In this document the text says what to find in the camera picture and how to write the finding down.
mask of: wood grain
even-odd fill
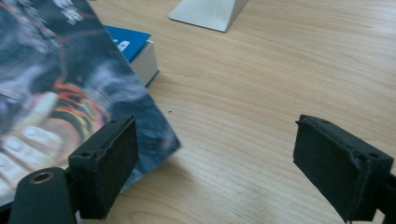
[[[84,223],[343,223],[292,163],[294,121],[328,119],[396,157],[396,2],[250,0],[227,33],[169,20],[178,2],[90,2],[152,34],[149,91],[183,147]]]

